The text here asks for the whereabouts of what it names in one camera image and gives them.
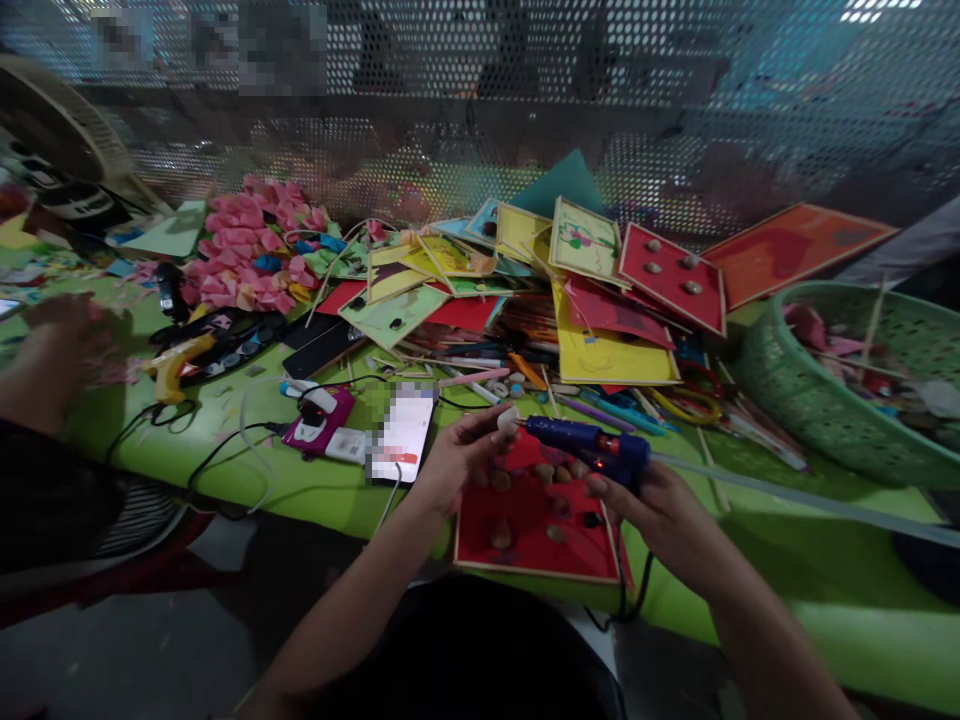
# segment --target green tablecloth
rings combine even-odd
[[[117,290],[113,280],[62,283],[65,291],[93,289],[107,303]],[[115,328],[115,337],[130,352],[147,354],[146,338],[165,320],[152,296],[136,306]],[[0,338],[23,334],[19,319],[0,325]],[[354,373],[369,372],[362,356],[353,359]],[[274,347],[257,363],[267,372],[255,380],[279,375],[283,354]],[[331,371],[319,378],[345,376]],[[114,455],[114,462],[137,472],[183,486],[190,472],[216,445],[216,435],[238,426],[241,394],[253,382],[243,370],[192,388],[189,397],[200,403],[192,421],[164,428],[143,423]],[[221,386],[230,390],[220,397]],[[464,404],[478,404],[469,390],[453,388],[449,396]],[[111,440],[135,413],[153,402],[153,383],[142,379],[134,386],[111,386],[87,392],[78,402],[66,439],[92,458],[103,458]],[[382,416],[387,393],[376,385],[359,395],[350,425],[371,427]],[[293,401],[277,386],[265,383],[249,396],[246,422],[287,422],[296,416]],[[531,398],[521,402],[524,414],[538,412]],[[570,419],[576,413],[565,409]],[[442,406],[441,424],[460,412]],[[262,430],[254,430],[262,438]],[[938,517],[920,492],[891,489],[857,477],[829,461],[814,457],[815,476],[788,470],[762,452],[737,441],[708,433],[718,464],[755,477],[774,479],[813,489],[864,507],[903,517],[936,522]],[[653,439],[654,448],[700,459],[696,436],[669,434]],[[305,463],[299,453],[276,443],[263,445],[276,469],[278,484],[264,509],[287,517],[318,523],[356,537],[369,537],[383,511],[389,489],[367,487],[363,469],[319,459]],[[694,490],[714,512],[713,491],[702,476],[684,473]],[[225,448],[201,476],[201,492],[252,505],[267,485],[265,468],[238,438]],[[923,590],[903,568],[891,549],[887,533],[825,516],[767,495],[727,488],[733,512],[721,518],[726,532],[790,605],[846,687],[886,696],[918,706],[960,714],[960,684],[956,682],[956,648],[960,647],[960,612]],[[639,577],[646,548],[639,535],[624,532],[634,577]],[[436,556],[449,551],[449,528],[438,539]],[[297,549],[291,547],[290,553]],[[532,592],[615,610],[618,591],[589,583],[521,575],[497,574],[496,579]],[[643,617],[648,622],[683,635],[716,643],[706,605],[674,579],[663,566],[654,566]]]

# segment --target perforated metal screen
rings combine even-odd
[[[95,3],[6,3],[0,40],[175,200],[252,171],[423,221],[580,148],[612,217],[702,246],[797,200],[904,225],[960,191],[955,0],[124,5],[140,62],[94,52]]]

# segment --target blue hot glue gun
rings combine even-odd
[[[650,462],[650,443],[643,438],[536,415],[517,423],[544,445],[570,453],[634,494],[639,490],[637,478]]]

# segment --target plastic basket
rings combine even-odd
[[[785,430],[864,475],[896,485],[960,489],[960,455],[927,440],[857,397],[793,336],[783,306],[808,303],[828,325],[863,337],[877,290],[836,282],[795,285],[772,298],[750,328],[734,374]],[[887,293],[876,342],[918,380],[960,383],[960,315]]]

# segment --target yellow hot glue gun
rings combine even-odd
[[[154,390],[157,402],[164,405],[179,405],[187,399],[180,390],[180,371],[188,360],[210,350],[215,342],[212,335],[200,335],[174,345],[153,360],[144,363],[143,371],[157,379]]]

